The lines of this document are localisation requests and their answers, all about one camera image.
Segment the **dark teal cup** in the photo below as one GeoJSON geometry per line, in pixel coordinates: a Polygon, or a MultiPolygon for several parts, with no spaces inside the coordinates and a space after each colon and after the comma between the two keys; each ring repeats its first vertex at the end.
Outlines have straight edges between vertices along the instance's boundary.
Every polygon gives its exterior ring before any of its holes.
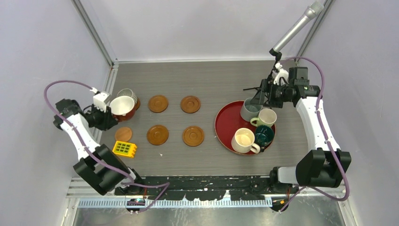
{"type": "Polygon", "coordinates": [[[255,143],[260,146],[260,152],[271,144],[275,137],[275,132],[271,127],[260,125],[255,129],[255,143]]]}

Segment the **white cup red outside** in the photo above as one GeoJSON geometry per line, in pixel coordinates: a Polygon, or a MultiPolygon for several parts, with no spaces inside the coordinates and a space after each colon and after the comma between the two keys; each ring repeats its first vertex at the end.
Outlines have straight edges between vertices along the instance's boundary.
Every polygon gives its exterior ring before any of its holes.
{"type": "Polygon", "coordinates": [[[113,99],[109,107],[113,117],[119,122],[130,120],[136,112],[136,102],[129,96],[120,96],[113,99]]]}

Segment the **grey striped ribbed cup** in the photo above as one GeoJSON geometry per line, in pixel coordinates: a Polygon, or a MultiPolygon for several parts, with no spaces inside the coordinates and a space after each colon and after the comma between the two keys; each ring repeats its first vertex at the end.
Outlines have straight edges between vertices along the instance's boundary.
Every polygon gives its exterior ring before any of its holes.
{"type": "Polygon", "coordinates": [[[136,104],[138,102],[137,95],[131,89],[121,89],[117,93],[116,97],[122,97],[122,96],[131,97],[136,104]]]}

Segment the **red round tray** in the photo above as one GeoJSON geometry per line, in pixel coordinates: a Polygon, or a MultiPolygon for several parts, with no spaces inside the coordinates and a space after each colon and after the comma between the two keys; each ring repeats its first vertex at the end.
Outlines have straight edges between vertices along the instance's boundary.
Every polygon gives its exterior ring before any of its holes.
{"type": "MultiPolygon", "coordinates": [[[[241,154],[233,150],[231,140],[235,132],[240,128],[250,129],[255,133],[256,126],[251,125],[250,122],[244,121],[240,116],[240,110],[244,100],[234,101],[225,105],[217,114],[215,118],[215,133],[216,137],[228,150],[241,154]]],[[[275,124],[271,127],[276,133],[275,124]]],[[[241,155],[255,155],[257,153],[248,152],[241,155]]]]}

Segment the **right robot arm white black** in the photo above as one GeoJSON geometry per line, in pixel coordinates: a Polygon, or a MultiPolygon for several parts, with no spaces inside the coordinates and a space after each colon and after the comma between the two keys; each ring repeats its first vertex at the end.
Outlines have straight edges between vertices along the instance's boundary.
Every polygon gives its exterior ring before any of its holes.
{"type": "Polygon", "coordinates": [[[261,81],[250,103],[271,108],[292,103],[303,122],[309,152],[296,166],[273,168],[268,181],[270,190],[281,193],[287,184],[338,187],[351,163],[351,155],[341,150],[329,129],[321,88],[310,85],[307,67],[285,70],[277,63],[272,73],[261,81]]]}

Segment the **small dark wooden coaster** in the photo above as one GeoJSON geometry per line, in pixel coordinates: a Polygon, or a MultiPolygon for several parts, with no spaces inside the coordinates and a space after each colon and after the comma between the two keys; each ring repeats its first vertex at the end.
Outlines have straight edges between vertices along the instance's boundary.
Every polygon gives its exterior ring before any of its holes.
{"type": "Polygon", "coordinates": [[[141,100],[140,100],[140,98],[138,98],[137,102],[135,104],[135,110],[139,109],[140,105],[141,105],[141,100]]]}

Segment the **large cream mug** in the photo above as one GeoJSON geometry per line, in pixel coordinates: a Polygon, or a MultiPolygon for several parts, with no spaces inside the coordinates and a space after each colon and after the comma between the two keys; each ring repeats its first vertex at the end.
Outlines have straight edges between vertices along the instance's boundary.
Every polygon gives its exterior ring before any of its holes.
{"type": "Polygon", "coordinates": [[[231,140],[234,151],[245,154],[248,152],[259,153],[261,148],[255,143],[254,133],[247,128],[238,129],[231,140]]]}

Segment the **brown ringed wooden coaster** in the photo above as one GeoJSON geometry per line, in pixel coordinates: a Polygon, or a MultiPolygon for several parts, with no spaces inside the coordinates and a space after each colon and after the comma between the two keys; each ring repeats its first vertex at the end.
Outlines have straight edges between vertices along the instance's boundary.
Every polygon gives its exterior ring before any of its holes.
{"type": "Polygon", "coordinates": [[[196,147],[202,144],[205,134],[202,128],[198,126],[189,126],[183,131],[182,138],[186,145],[196,147]]]}
{"type": "Polygon", "coordinates": [[[162,145],[168,140],[169,131],[163,125],[154,125],[148,129],[146,137],[150,144],[162,145]]]}
{"type": "Polygon", "coordinates": [[[161,113],[168,107],[168,99],[163,95],[155,95],[149,99],[148,108],[154,113],[161,113]]]}
{"type": "Polygon", "coordinates": [[[185,113],[195,113],[200,109],[201,102],[196,96],[186,96],[181,100],[180,107],[185,113]]]}

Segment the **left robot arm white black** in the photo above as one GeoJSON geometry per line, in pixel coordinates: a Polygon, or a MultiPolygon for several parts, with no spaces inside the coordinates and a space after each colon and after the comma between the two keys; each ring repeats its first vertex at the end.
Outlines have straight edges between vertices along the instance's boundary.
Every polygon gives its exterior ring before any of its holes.
{"type": "Polygon", "coordinates": [[[82,179],[100,195],[113,189],[133,195],[144,190],[144,182],[138,173],[126,166],[106,145],[98,144],[90,131],[92,127],[105,131],[118,124],[110,107],[101,111],[91,105],[91,110],[84,112],[76,100],[62,99],[56,103],[56,109],[58,114],[53,123],[72,140],[78,153],[78,162],[73,168],[82,179]]]}

